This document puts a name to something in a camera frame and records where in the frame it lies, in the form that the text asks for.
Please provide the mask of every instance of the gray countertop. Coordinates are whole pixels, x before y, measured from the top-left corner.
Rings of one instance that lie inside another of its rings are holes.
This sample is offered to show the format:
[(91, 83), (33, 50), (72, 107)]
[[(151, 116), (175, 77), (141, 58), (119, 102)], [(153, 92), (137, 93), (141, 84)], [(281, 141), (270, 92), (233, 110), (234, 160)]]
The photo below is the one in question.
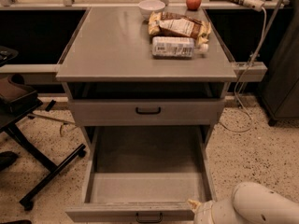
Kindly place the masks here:
[[(207, 21), (202, 9), (167, 7), (166, 11)], [(204, 81), (235, 80), (220, 42), (211, 33), (206, 57), (190, 60), (155, 59), (151, 54), (148, 24), (138, 7), (92, 7), (74, 39), (57, 79), (94, 81)]]

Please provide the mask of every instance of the white cable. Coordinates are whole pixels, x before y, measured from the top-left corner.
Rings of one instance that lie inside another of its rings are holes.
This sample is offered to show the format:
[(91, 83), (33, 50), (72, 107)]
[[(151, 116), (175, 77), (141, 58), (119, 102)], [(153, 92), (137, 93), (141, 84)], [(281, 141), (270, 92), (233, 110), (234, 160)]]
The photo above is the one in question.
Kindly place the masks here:
[(235, 88), (234, 88), (234, 95), (235, 95), (235, 99), (240, 103), (241, 107), (242, 107), (242, 112), (245, 113), (249, 119), (250, 119), (250, 124), (249, 124), (249, 127), (247, 127), (246, 129), (244, 130), (233, 130), (231, 128), (229, 128), (227, 125), (223, 124), (222, 122), (220, 122), (220, 124), (227, 130), (231, 131), (231, 132), (235, 132), (235, 133), (244, 133), (244, 132), (247, 132), (249, 131), (251, 128), (252, 128), (252, 125), (253, 125), (253, 119), (252, 119), (252, 116), (250, 115), (249, 111), (245, 108), (245, 106), (243, 105), (243, 103), (241, 102), (240, 100), (240, 97), (238, 96), (241, 89), (243, 88), (243, 84), (241, 84), (240, 88), (238, 90), (237, 89), (237, 86), (239, 85), (240, 83), (240, 80), (241, 78), (244, 76), (244, 74), (253, 66), (253, 63), (254, 63), (254, 60), (255, 58), (257, 57), (257, 53), (259, 52), (262, 44), (263, 44), (263, 40), (264, 40), (264, 31), (265, 31), (265, 25), (266, 25), (266, 21), (267, 21), (267, 13), (266, 13), (266, 10), (264, 9), (264, 7), (262, 7), (262, 10), (263, 10), (263, 29), (262, 29), (262, 34), (261, 34), (261, 39), (260, 39), (260, 42), (259, 42), (259, 45), (258, 47), (256, 48), (256, 50), (254, 51), (253, 55), (251, 56), (251, 59), (250, 61), (247, 63), (247, 68), (242, 72), (242, 74), (240, 75), (240, 77), (238, 78), (237, 82), (235, 83)]

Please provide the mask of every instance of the electrical cord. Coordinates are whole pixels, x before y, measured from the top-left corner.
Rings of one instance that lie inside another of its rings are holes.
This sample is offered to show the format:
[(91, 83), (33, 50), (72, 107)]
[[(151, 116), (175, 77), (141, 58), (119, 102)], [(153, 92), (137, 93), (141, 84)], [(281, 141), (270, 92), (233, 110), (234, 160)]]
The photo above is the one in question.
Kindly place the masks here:
[(253, 55), (250, 57), (250, 60), (247, 62), (246, 64), (246, 69), (242, 72), (242, 74), (239, 76), (239, 78), (237, 79), (237, 82), (235, 83), (235, 87), (234, 87), (234, 95), (235, 95), (235, 99), (238, 101), (238, 103), (241, 106), (241, 111), (243, 113), (245, 113), (248, 117), (249, 117), (249, 126), (247, 128), (245, 128), (244, 130), (233, 130), (231, 128), (229, 128), (227, 125), (225, 125), (223, 122), (220, 121), (220, 125), (222, 125), (226, 130), (231, 131), (231, 132), (235, 132), (235, 133), (244, 133), (249, 131), (252, 126), (253, 126), (253, 118), (250, 115), (249, 111), (245, 108), (244, 104), (242, 103), (239, 94), (244, 86), (244, 82), (241, 83), (241, 78), (246, 74), (246, 72), (253, 66), (254, 61), (258, 55), (258, 52), (263, 44), (263, 40), (264, 40), (264, 31), (265, 31), (265, 25), (266, 25), (266, 21), (267, 21), (267, 13), (264, 7), (262, 7), (263, 10), (263, 29), (262, 29), (262, 34), (261, 34), (261, 39), (260, 42), (258, 44), (258, 47), (256, 48), (256, 50), (254, 51)]

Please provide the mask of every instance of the closed drawer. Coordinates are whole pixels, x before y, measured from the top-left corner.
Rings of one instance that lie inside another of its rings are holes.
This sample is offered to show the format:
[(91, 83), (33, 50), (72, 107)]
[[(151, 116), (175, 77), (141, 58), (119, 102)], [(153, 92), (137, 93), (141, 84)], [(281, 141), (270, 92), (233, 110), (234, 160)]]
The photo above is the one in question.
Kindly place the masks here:
[(97, 128), (75, 222), (193, 220), (214, 197), (198, 126)]
[(210, 125), (218, 122), (224, 100), (73, 100), (69, 107), (79, 126)]

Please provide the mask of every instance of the floor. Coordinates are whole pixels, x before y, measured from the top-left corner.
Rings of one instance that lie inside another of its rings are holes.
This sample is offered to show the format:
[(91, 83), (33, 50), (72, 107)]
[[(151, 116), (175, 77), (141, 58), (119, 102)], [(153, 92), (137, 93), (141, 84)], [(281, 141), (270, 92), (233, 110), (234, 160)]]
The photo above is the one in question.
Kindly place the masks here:
[[(230, 196), (239, 182), (254, 181), (299, 202), (299, 120), (280, 121), (269, 127), (268, 117), (254, 96), (244, 96), (249, 117), (227, 97), (221, 123), (216, 125), (207, 146), (207, 157), (218, 200)], [(70, 112), (58, 103), (53, 110), (37, 114), (72, 120)], [(23, 119), (18, 123), (26, 137), (55, 163), (62, 161), (79, 144), (85, 143), (80, 129), (46, 119)], [(76, 158), (34, 198), (32, 211), (24, 211), (19, 200), (47, 170), (5, 133), (0, 134), (0, 152), (11, 150), (17, 161), (0, 173), (0, 223), (30, 219), (35, 224), (73, 223), (64, 212), (79, 204), (88, 153)]]

